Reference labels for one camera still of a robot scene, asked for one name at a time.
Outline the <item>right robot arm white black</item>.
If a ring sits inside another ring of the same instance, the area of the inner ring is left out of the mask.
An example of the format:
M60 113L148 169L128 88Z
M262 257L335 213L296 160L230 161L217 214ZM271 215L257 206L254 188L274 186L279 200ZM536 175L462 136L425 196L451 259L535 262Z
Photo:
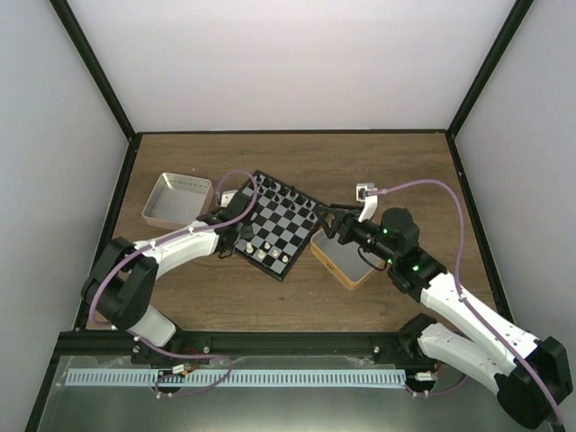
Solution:
M525 428L563 423L560 404L573 391L565 347L554 337L541 340L517 327L464 289L420 246L419 227L408 210L390 208L380 223L354 206L319 206L314 213L328 238L380 258L400 292L454 325L450 330L428 316L414 319L415 330L400 339L406 360L429 357L451 365L492 392Z

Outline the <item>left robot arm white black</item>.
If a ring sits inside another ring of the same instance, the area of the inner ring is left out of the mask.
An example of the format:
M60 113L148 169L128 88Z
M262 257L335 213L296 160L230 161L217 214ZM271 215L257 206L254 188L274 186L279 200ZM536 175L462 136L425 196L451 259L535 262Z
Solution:
M89 319L95 324L98 313L115 329L146 340L163 363L176 362L184 341L176 324L150 305L156 280L199 257L229 256L246 233L255 203L251 195L235 192L225 205L177 231L134 243L112 240L82 287Z

